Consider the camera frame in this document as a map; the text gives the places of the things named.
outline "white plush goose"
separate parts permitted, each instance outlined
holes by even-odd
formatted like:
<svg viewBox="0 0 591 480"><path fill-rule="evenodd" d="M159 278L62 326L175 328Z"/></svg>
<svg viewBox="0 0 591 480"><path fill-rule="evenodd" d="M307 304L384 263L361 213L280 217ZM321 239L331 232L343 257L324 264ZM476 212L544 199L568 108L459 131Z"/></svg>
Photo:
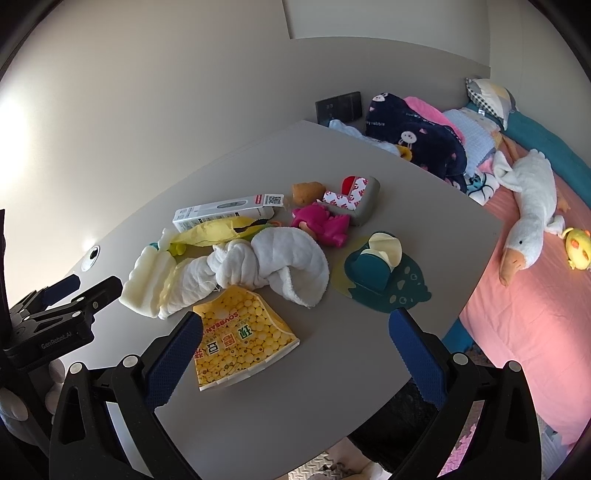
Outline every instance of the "white plush goose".
<svg viewBox="0 0 591 480"><path fill-rule="evenodd" d="M493 172L501 185L514 192L521 214L507 236L499 268L499 280L506 287L515 273L538 260L545 231L554 235L562 233L564 218L554 215L556 184L550 162L542 152L530 150L511 168L503 152L498 151Z"/></svg>

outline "yellow cloth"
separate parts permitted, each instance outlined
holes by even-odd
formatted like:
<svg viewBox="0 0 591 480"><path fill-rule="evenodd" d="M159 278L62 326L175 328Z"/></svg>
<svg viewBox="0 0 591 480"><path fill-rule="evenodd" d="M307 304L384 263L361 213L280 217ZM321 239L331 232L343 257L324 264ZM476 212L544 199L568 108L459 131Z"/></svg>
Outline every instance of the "yellow cloth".
<svg viewBox="0 0 591 480"><path fill-rule="evenodd" d="M235 228L244 228L255 222L248 217L231 217L210 220L200 223L186 232L182 232L171 241L170 252L177 254L178 244L195 245L196 247L210 247L211 245L224 244L236 238L244 238L266 227L266 225L255 225L243 232L237 232Z"/></svg>

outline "pink bedsheet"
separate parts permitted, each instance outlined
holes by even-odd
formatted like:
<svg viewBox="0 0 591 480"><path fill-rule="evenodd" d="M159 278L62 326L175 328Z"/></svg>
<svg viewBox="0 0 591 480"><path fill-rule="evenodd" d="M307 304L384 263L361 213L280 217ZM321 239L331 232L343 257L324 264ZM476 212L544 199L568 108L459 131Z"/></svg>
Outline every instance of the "pink bedsheet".
<svg viewBox="0 0 591 480"><path fill-rule="evenodd" d="M571 207L566 226L591 229L591 210L555 177ZM573 443L591 417L591 272L572 271L564 241L547 233L540 259L503 287L502 247L519 210L504 187L485 208L505 225L460 320L495 366L521 363L537 413L563 443Z"/></svg>

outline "blue gripper pad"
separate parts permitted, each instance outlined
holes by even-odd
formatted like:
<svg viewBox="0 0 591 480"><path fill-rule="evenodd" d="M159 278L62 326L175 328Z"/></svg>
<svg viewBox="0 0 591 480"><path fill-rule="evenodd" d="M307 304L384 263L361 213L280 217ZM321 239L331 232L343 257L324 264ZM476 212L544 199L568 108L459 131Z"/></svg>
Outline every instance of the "blue gripper pad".
<svg viewBox="0 0 591 480"><path fill-rule="evenodd" d="M435 357L423 342L423 331L403 309L390 313L390 338L398 349L425 401L441 410L447 400L446 378Z"/></svg>
<svg viewBox="0 0 591 480"><path fill-rule="evenodd" d="M170 335L157 338L154 341L163 340L167 345L163 345L162 352L145 377L144 403L148 408L154 410L169 401L202 338L203 322L201 317L196 313L188 312Z"/></svg>
<svg viewBox="0 0 591 480"><path fill-rule="evenodd" d="M65 299L68 295L71 295L80 288L80 279L77 275L70 275L69 277L60 280L53 284L51 287L47 287L43 291L43 305L47 308L54 303L59 302L61 299Z"/></svg>

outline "white wall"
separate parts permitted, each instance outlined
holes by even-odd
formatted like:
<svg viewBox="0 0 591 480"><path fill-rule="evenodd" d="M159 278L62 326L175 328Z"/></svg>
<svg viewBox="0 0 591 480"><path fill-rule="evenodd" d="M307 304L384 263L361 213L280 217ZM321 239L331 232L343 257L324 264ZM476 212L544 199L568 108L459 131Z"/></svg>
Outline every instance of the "white wall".
<svg viewBox="0 0 591 480"><path fill-rule="evenodd" d="M527 0L489 0L489 7L491 78L591 166L591 83L573 52Z"/></svg>
<svg viewBox="0 0 591 480"><path fill-rule="evenodd" d="M292 38L388 38L489 62L486 0L284 0L284 5Z"/></svg>
<svg viewBox="0 0 591 480"><path fill-rule="evenodd" d="M201 166L315 120L317 100L391 91L453 108L463 77L488 73L409 43L290 40L281 0L64 0L0 82L9 299Z"/></svg>

